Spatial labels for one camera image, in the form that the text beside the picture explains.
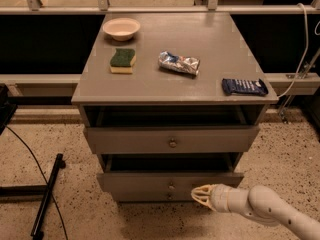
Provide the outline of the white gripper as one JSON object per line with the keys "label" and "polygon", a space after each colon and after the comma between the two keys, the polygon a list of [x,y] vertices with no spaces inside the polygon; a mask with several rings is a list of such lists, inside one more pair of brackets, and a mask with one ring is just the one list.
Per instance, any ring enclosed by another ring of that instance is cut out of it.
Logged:
{"label": "white gripper", "polygon": [[224,185],[203,185],[196,187],[191,191],[192,198],[203,206],[208,207],[212,211],[220,213],[231,213],[231,196],[235,189]]}

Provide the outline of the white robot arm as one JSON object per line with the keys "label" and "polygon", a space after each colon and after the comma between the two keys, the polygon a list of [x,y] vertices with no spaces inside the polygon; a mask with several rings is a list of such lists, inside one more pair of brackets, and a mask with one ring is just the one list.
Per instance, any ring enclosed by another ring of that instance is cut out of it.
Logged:
{"label": "white robot arm", "polygon": [[194,188],[191,197],[213,211],[236,213],[267,226],[281,224],[301,240],[320,240],[320,223],[268,187],[256,185],[246,190],[224,184],[203,185]]}

